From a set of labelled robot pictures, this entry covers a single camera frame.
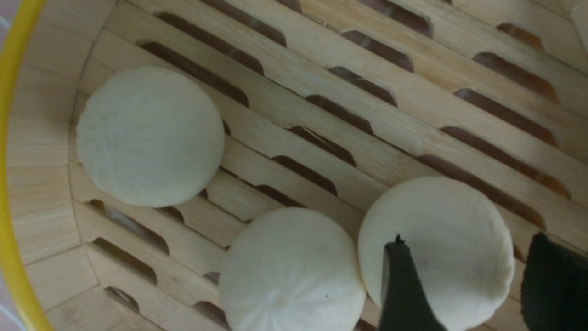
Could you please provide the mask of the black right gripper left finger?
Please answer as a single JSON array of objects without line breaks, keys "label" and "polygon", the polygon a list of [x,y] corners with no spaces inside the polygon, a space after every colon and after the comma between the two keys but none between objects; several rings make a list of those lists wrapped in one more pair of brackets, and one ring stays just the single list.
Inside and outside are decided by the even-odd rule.
[{"label": "black right gripper left finger", "polygon": [[435,316],[409,247],[400,235],[384,246],[379,331],[445,331]]}]

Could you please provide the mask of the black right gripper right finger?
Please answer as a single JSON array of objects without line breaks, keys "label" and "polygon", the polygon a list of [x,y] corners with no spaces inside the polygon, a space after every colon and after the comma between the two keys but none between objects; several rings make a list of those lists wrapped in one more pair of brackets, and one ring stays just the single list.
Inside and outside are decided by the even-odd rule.
[{"label": "black right gripper right finger", "polygon": [[530,331],[586,331],[587,256],[544,233],[534,235],[521,283],[521,314]]}]

